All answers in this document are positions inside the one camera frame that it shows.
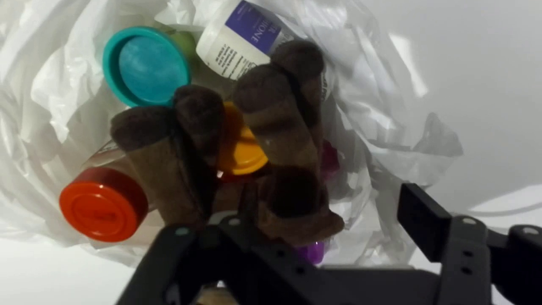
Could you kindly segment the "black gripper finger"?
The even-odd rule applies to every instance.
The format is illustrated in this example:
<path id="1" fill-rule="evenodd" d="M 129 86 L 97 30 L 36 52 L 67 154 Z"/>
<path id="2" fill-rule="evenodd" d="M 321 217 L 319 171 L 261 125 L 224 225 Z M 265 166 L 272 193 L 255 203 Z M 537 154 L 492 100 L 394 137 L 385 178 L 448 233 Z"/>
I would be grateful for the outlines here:
<path id="1" fill-rule="evenodd" d="M 402 184 L 397 218 L 429 261 L 443 259 L 451 213 L 422 186 Z"/>

